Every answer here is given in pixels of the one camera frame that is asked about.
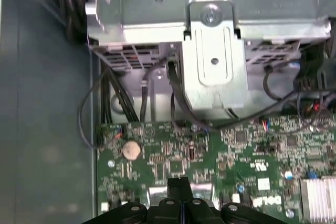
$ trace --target vent slot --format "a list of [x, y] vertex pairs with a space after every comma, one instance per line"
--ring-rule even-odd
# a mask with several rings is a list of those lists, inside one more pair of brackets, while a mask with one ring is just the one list
[[114, 70], [147, 69], [160, 57], [158, 45], [126, 45], [120, 51], [108, 51], [104, 56]]
[[281, 61], [284, 61], [286, 59], [286, 55], [263, 55], [258, 58], [253, 58], [246, 60], [246, 62], [250, 65], [259, 65], [259, 64], [264, 64], [264, 65], [269, 65], [271, 63], [278, 63]]
[[264, 41], [260, 45], [254, 47], [252, 51], [271, 51], [271, 52], [292, 52], [299, 48], [298, 41], [288, 41], [285, 44], [273, 45], [269, 41]]

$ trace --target microchip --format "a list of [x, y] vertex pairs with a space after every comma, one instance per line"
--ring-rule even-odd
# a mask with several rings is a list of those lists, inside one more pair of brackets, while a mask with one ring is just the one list
[[156, 165], [156, 180], [165, 180], [165, 165]]
[[170, 173], [183, 173], [182, 161], [170, 161]]
[[287, 136], [287, 147], [296, 148], [298, 146], [298, 139], [295, 135]]
[[245, 131], [237, 131], [235, 135], [237, 144], [246, 144], [247, 137]]
[[240, 201], [242, 205], [252, 207], [252, 200], [248, 194], [240, 194]]
[[258, 190], [270, 190], [270, 181], [269, 178], [259, 178], [258, 179]]

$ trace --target metal bracket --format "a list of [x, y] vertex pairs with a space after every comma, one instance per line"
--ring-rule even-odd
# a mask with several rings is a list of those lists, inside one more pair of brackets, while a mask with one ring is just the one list
[[244, 43], [235, 36], [236, 24], [232, 0], [189, 0], [186, 4], [189, 36], [182, 42], [182, 73], [193, 109], [244, 105]]

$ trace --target capacitor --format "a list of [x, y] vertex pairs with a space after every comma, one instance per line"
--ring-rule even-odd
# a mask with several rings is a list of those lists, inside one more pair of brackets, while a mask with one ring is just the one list
[[245, 186], [243, 186], [243, 185], [239, 185], [239, 186], [237, 187], [237, 189], [238, 189], [238, 192], [239, 192], [240, 194], [242, 194], [243, 192], [245, 192]]
[[191, 131], [192, 131], [192, 132], [196, 132], [196, 131], [198, 131], [198, 126], [197, 126], [196, 124], [192, 124], [192, 125], [191, 125]]
[[290, 170], [285, 171], [284, 177], [285, 179], [288, 179], [288, 180], [294, 178], [293, 173]]
[[308, 172], [307, 176], [310, 179], [318, 178], [318, 175], [316, 172]]

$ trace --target gray metal surface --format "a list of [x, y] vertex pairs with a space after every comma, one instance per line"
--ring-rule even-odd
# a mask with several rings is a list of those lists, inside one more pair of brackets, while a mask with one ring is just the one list
[[[91, 153], [76, 113], [89, 56], [35, 0], [3, 0], [0, 47], [0, 223], [82, 223]], [[88, 110], [83, 119], [90, 125]]]
[[[186, 10], [189, 1], [91, 0], [87, 4], [89, 35], [100, 45], [182, 41], [185, 26], [190, 22]], [[322, 5], [320, 0], [231, 2], [236, 26], [245, 39], [320, 37], [319, 27], [322, 25], [323, 28], [323, 24], [318, 19], [328, 14], [322, 11], [326, 10], [326, 5]]]
[[206, 27], [191, 23], [191, 39], [182, 42], [181, 79], [193, 110], [241, 108], [247, 97], [244, 42], [234, 24]]

